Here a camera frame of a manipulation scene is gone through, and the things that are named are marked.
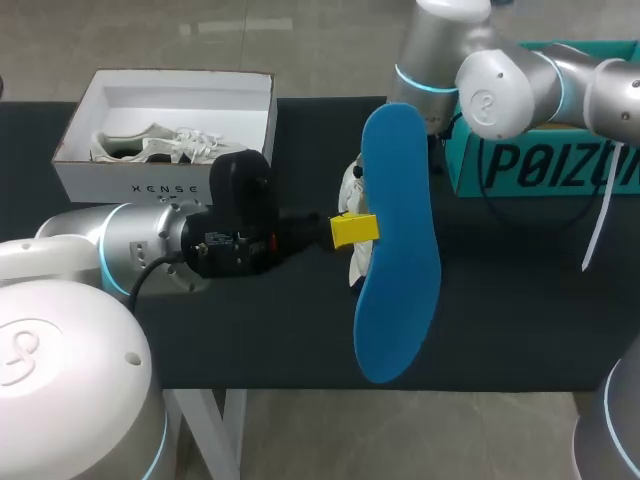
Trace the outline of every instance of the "robot logo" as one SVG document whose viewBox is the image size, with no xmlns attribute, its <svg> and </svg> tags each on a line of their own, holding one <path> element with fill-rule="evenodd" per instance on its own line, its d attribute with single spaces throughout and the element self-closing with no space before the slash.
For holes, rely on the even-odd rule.
<svg viewBox="0 0 640 480">
<path fill-rule="evenodd" d="M 494 100 L 493 93 L 488 90 L 480 90 L 476 92 L 471 98 L 471 114 L 476 122 L 482 125 L 493 125 L 496 123 L 496 116 L 494 113 Z"/>
<path fill-rule="evenodd" d="M 26 395 L 53 380 L 62 364 L 62 338 L 45 320 L 23 318 L 1 325 L 0 397 Z"/>
<path fill-rule="evenodd" d="M 0 385 L 3 387 L 10 387 L 16 383 L 27 378 L 36 368 L 36 362 L 31 356 L 40 346 L 40 337 L 33 332 L 27 330 L 21 330 L 13 335 L 13 349 L 16 352 L 16 357 L 13 360 L 9 360 L 5 363 L 6 366 L 15 365 L 19 362 L 23 362 L 25 367 L 22 375 L 17 376 L 13 380 L 3 380 Z"/>
</svg>

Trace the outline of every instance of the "white sneaker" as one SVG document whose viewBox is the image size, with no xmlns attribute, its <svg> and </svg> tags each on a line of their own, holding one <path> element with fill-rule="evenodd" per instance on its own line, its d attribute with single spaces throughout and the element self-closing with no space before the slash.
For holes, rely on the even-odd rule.
<svg viewBox="0 0 640 480">
<path fill-rule="evenodd" d="M 364 196 L 364 181 L 362 177 L 356 178 L 353 174 L 353 167 L 361 163 L 361 158 L 358 156 L 358 159 L 349 165 L 344 172 L 338 197 L 338 211 L 341 213 L 368 213 Z M 353 255 L 349 266 L 350 286 L 353 287 L 361 278 L 367 276 L 372 250 L 372 241 L 356 243 L 353 246 Z"/>
<path fill-rule="evenodd" d="M 246 150 L 240 143 L 223 141 L 222 135 L 179 128 L 169 130 L 154 123 L 131 137 L 94 134 L 91 160 L 135 163 L 213 163 L 220 155 Z"/>
</svg>

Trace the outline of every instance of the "concrete floor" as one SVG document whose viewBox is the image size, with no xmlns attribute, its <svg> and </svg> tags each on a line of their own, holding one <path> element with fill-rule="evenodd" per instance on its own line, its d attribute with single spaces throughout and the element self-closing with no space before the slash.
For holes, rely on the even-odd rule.
<svg viewBox="0 0 640 480">
<path fill-rule="evenodd" d="M 96 68 L 276 74 L 280 96 L 384 95 L 413 0 L 1 0 L 5 100 L 78 100 Z M 516 0 L 517 40 L 631 39 L 637 0 Z M 571 478 L 570 394 L 250 392 L 255 480 Z M 192 449 L 189 480 L 205 479 Z"/>
</svg>

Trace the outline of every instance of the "black table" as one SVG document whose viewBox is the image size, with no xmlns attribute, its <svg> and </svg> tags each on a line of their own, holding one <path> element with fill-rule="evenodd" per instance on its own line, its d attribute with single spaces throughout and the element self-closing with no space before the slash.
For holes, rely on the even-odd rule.
<svg viewBox="0 0 640 480">
<path fill-rule="evenodd" d="M 345 167 L 382 98 L 282 99 L 273 168 L 283 206 L 335 212 Z M 32 236 L 71 204 L 50 165 L 70 103 L 0 104 L 0 241 Z M 580 263 L 599 202 L 562 235 L 541 227 L 585 198 L 459 199 L 432 176 L 443 263 L 429 336 L 405 374 L 383 388 L 593 390 L 639 330 L 640 199 L 614 198 L 587 273 Z M 356 297 L 349 252 L 310 249 L 261 277 L 215 281 L 197 295 L 141 299 L 138 318 L 165 388 L 380 388 L 352 345 Z"/>
</svg>

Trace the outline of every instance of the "blue insole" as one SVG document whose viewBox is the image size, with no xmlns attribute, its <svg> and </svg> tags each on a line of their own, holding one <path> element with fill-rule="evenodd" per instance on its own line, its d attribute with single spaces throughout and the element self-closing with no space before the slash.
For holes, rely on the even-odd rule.
<svg viewBox="0 0 640 480">
<path fill-rule="evenodd" d="M 380 239 L 360 293 L 353 336 L 362 372 L 384 383 L 417 355 L 440 293 L 427 131 L 418 111 L 400 103 L 378 108 L 364 127 L 362 159 L 367 205 L 378 219 Z"/>
</svg>

